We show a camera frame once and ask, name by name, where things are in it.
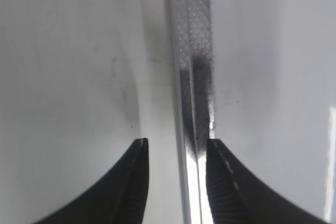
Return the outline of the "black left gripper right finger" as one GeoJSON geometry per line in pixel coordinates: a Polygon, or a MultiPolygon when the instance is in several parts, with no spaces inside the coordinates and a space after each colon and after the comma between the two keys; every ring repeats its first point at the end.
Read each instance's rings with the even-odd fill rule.
{"type": "Polygon", "coordinates": [[[219,139],[207,141],[206,189],[214,223],[323,223],[263,183],[219,139]]]}

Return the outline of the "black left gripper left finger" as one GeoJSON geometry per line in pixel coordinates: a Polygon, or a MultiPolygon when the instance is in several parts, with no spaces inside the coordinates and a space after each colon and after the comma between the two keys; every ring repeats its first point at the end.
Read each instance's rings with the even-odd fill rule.
{"type": "Polygon", "coordinates": [[[149,143],[132,142],[108,172],[39,223],[142,223],[149,190],[149,143]]]}

